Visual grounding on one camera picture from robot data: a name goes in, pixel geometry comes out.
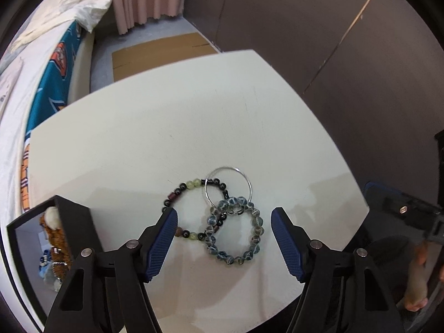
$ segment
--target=blue glass bead bracelet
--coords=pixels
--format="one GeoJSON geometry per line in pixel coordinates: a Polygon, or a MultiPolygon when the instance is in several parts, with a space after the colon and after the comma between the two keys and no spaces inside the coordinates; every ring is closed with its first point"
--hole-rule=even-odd
{"type": "Polygon", "coordinates": [[[205,244],[207,245],[208,253],[214,255],[218,260],[226,262],[227,265],[232,265],[237,262],[239,265],[244,264],[245,261],[250,261],[253,259],[254,254],[259,253],[259,242],[261,241],[261,235],[264,233],[263,219],[259,216],[260,211],[254,207],[254,204],[248,201],[243,196],[236,198],[234,196],[221,200],[217,206],[212,206],[210,208],[211,215],[206,220],[208,226],[205,229],[205,244]],[[224,250],[219,250],[216,246],[216,238],[214,234],[216,232],[215,227],[217,226],[217,221],[225,215],[241,215],[248,213],[251,215],[253,235],[250,239],[250,246],[247,251],[245,251],[241,256],[233,257],[224,250]]]}
{"type": "MultiPolygon", "coordinates": [[[[167,207],[173,206],[174,201],[176,201],[176,199],[182,194],[182,192],[184,192],[186,190],[192,190],[192,189],[198,188],[200,186],[206,186],[205,183],[207,185],[214,185],[215,187],[218,187],[219,190],[222,192],[224,198],[229,198],[228,191],[226,189],[226,184],[221,183],[219,179],[217,179],[217,178],[215,178],[215,179],[198,179],[197,178],[193,181],[190,180],[186,183],[181,183],[177,189],[175,189],[173,192],[171,192],[168,195],[168,199],[166,199],[163,202],[164,207],[162,208],[162,213],[165,211],[165,209],[167,207]]],[[[227,217],[226,214],[222,214],[220,216],[220,218],[218,219],[218,221],[215,222],[215,225],[214,225],[215,232],[217,232],[219,230],[219,228],[223,225],[223,221],[226,219],[226,217],[227,217]]],[[[190,232],[189,230],[183,229],[180,226],[177,227],[175,236],[186,238],[189,240],[200,240],[200,241],[203,241],[204,238],[206,237],[205,233],[190,232]]]]}

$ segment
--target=cardboard sheet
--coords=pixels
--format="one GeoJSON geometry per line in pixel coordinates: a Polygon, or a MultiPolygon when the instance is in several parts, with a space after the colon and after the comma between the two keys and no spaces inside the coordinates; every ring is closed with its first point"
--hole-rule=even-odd
{"type": "Polygon", "coordinates": [[[114,81],[172,62],[216,53],[197,32],[144,42],[112,54],[114,81]]]}

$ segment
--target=blue gripper pad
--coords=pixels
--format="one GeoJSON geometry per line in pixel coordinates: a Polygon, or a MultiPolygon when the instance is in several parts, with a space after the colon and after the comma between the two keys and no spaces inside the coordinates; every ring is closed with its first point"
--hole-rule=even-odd
{"type": "Polygon", "coordinates": [[[277,209],[271,212],[271,229],[287,264],[288,271],[291,275],[295,276],[298,281],[303,280],[305,273],[302,268],[301,253],[277,209]]]}
{"type": "Polygon", "coordinates": [[[159,274],[174,234],[176,233],[177,223],[177,213],[173,209],[165,220],[164,225],[160,229],[160,232],[148,253],[147,270],[145,272],[146,282],[150,282],[153,277],[159,274]]]}

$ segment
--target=open box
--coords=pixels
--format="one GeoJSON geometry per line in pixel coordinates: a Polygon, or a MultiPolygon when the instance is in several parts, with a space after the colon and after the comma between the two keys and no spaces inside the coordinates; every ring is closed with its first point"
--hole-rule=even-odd
{"type": "Polygon", "coordinates": [[[45,210],[56,206],[71,261],[85,248],[103,252],[89,208],[55,195],[18,217],[7,226],[14,264],[25,293],[43,324],[57,293],[44,283],[39,275],[40,257],[51,245],[40,225],[45,210]]]}

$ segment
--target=tabletop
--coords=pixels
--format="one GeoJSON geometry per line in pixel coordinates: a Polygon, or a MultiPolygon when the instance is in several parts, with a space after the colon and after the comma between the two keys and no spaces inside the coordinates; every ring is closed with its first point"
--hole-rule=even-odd
{"type": "MultiPolygon", "coordinates": [[[[160,274],[146,284],[164,332],[247,332],[301,292],[270,227],[282,206],[294,224],[343,249],[368,213],[347,164],[316,117],[254,51],[215,54],[145,71],[109,85],[34,129],[28,177],[32,206],[59,194],[91,209],[105,250],[138,238],[182,182],[230,165],[250,179],[264,219],[261,250],[227,266],[199,241],[174,238],[160,274]]],[[[232,196],[240,175],[217,176],[232,196]]],[[[209,189],[212,199],[221,199],[209,189]]],[[[206,226],[203,189],[175,203],[179,226],[206,226]]],[[[230,217],[218,248],[248,247],[246,215],[230,217]]]]}

